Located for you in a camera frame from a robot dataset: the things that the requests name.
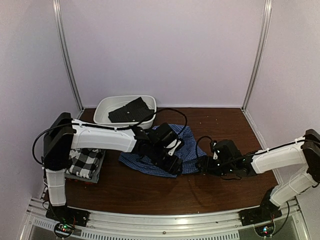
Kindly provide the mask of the blue checked long sleeve shirt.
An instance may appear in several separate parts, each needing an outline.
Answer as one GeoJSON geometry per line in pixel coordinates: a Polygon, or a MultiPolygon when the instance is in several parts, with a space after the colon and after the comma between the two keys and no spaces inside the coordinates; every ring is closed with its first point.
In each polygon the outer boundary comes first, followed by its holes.
{"type": "MultiPolygon", "coordinates": [[[[196,162],[198,157],[205,156],[206,153],[196,146],[196,140],[193,132],[189,126],[183,126],[180,124],[169,125],[179,138],[184,141],[184,145],[174,152],[174,155],[182,159],[182,174],[193,174],[198,172],[196,168],[196,162]]],[[[122,152],[119,155],[118,161],[126,165],[127,167],[139,171],[143,174],[164,177],[164,178],[176,178],[177,175],[165,172],[163,169],[152,164],[151,160],[138,154],[122,152]]]]}

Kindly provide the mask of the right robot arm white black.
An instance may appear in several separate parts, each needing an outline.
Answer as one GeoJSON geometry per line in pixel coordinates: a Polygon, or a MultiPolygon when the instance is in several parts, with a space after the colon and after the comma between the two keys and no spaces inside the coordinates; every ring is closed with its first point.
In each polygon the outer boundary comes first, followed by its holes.
{"type": "Polygon", "coordinates": [[[232,140],[213,142],[212,156],[198,156],[195,166],[201,173],[254,177],[270,170],[302,165],[288,182],[267,191],[256,210],[259,220],[268,220],[288,200],[320,183],[320,135],[308,129],[302,137],[273,148],[242,154],[232,140]]]}

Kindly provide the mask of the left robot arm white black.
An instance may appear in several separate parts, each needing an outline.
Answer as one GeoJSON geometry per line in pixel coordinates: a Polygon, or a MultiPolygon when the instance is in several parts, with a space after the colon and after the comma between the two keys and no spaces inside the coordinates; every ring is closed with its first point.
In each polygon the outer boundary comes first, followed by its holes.
{"type": "Polygon", "coordinates": [[[144,130],[139,124],[110,127],[71,118],[62,113],[43,137],[42,164],[45,169],[52,213],[61,222],[72,218],[66,207],[65,172],[71,166],[72,149],[115,150],[146,156],[151,163],[171,175],[182,172],[183,161],[174,153],[183,146],[179,135],[167,124],[144,130]]]}

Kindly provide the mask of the black patterned shirt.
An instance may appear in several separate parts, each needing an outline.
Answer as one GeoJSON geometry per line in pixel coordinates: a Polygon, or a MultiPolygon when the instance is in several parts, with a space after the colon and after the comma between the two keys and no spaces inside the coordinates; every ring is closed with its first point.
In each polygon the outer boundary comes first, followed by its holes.
{"type": "Polygon", "coordinates": [[[130,101],[126,105],[108,113],[112,123],[132,123],[142,120],[149,121],[154,116],[154,109],[150,109],[142,97],[130,101]]]}

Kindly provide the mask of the white plastic tub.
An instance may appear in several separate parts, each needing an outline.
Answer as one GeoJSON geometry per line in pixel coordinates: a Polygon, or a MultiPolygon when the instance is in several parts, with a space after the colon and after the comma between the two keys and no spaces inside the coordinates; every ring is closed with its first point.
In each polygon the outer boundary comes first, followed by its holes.
{"type": "Polygon", "coordinates": [[[138,99],[139,97],[142,98],[142,100],[150,110],[153,110],[154,112],[157,111],[156,99],[150,95],[110,96],[102,99],[98,104],[93,116],[94,123],[116,128],[127,127],[129,125],[137,123],[137,120],[117,120],[115,122],[112,122],[109,118],[109,113],[121,107],[124,107],[126,104],[138,99]]]}

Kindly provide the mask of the black white plaid folded shirt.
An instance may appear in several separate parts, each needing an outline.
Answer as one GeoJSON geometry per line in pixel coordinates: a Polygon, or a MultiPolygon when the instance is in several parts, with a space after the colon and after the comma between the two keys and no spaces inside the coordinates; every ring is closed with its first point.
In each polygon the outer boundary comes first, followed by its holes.
{"type": "Polygon", "coordinates": [[[99,171],[105,150],[95,148],[77,148],[69,152],[71,166],[66,170],[66,174],[85,180],[93,180],[94,174],[99,171]]]}

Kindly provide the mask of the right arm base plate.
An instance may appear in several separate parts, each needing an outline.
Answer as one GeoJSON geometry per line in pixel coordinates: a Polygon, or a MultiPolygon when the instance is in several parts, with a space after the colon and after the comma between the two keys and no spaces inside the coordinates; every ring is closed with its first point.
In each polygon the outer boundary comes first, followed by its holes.
{"type": "Polygon", "coordinates": [[[243,209],[239,212],[239,218],[242,226],[256,225],[263,222],[271,222],[275,218],[279,218],[281,216],[281,210],[269,210],[261,206],[243,209]]]}

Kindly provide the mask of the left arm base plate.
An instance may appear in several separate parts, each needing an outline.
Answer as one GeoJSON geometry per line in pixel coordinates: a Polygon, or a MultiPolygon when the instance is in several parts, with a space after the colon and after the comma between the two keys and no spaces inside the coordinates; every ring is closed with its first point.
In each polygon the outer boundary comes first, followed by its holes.
{"type": "Polygon", "coordinates": [[[86,210],[76,209],[64,206],[48,206],[45,215],[48,219],[52,219],[71,226],[86,227],[90,213],[86,210]]]}

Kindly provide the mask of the right aluminium frame post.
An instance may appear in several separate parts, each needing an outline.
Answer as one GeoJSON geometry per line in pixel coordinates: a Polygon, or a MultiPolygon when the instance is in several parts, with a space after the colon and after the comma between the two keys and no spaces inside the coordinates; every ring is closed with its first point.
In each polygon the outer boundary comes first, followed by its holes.
{"type": "Polygon", "coordinates": [[[254,58],[254,63],[253,63],[253,67],[250,75],[248,88],[247,88],[246,95],[241,107],[241,110],[243,112],[245,112],[248,108],[251,96],[254,91],[254,86],[258,77],[258,73],[259,73],[259,69],[262,62],[263,53],[264,53],[264,49],[266,46],[269,29],[270,29],[270,23],[272,18],[272,5],[273,5],[272,0],[264,1],[264,9],[263,9],[263,16],[262,16],[262,22],[261,22],[261,28],[260,28],[260,35],[259,35],[259,40],[257,44],[257,50],[254,58]]]}

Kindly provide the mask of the aluminium frame post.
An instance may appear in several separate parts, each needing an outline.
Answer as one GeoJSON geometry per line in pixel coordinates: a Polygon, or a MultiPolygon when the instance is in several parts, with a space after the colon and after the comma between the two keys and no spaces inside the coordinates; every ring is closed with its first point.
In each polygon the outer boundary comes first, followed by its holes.
{"type": "Polygon", "coordinates": [[[260,28],[260,35],[259,35],[259,40],[257,44],[257,50],[254,58],[254,63],[253,63],[253,67],[250,75],[248,88],[247,88],[246,95],[241,107],[241,110],[243,112],[245,112],[248,108],[251,96],[254,91],[254,86],[258,77],[258,73],[259,73],[259,69],[262,62],[263,53],[264,53],[264,49],[266,46],[269,29],[270,29],[270,23],[272,18],[272,5],[273,5],[272,0],[264,1],[264,9],[263,9],[263,16],[262,16],[262,22],[261,22],[261,28],[260,28]]]}
{"type": "Polygon", "coordinates": [[[84,106],[81,101],[80,93],[79,93],[79,90],[77,87],[74,71],[72,68],[70,54],[68,51],[68,45],[67,45],[66,34],[65,34],[65,30],[64,30],[64,24],[63,24],[62,11],[61,11],[61,1],[60,0],[53,0],[52,6],[53,6],[54,17],[55,17],[58,39],[59,39],[60,48],[61,48],[62,60],[64,62],[65,70],[66,70],[68,81],[69,81],[70,88],[71,88],[71,92],[73,94],[78,111],[82,112],[84,110],[84,106]]]}

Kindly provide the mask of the left aluminium frame post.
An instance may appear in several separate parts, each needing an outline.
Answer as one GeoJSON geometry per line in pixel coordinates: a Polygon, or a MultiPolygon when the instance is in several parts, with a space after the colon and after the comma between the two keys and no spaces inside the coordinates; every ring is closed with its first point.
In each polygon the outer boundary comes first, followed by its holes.
{"type": "Polygon", "coordinates": [[[68,51],[68,45],[67,45],[66,34],[65,34],[65,30],[64,30],[64,24],[63,24],[62,11],[61,11],[61,1],[60,0],[53,0],[52,6],[53,6],[54,17],[55,17],[58,39],[59,39],[60,48],[61,48],[62,60],[64,62],[65,70],[66,70],[68,81],[69,81],[70,88],[71,88],[71,92],[73,94],[78,111],[82,112],[84,110],[84,106],[81,101],[80,93],[79,93],[79,90],[77,87],[74,71],[72,68],[70,54],[68,51]]]}

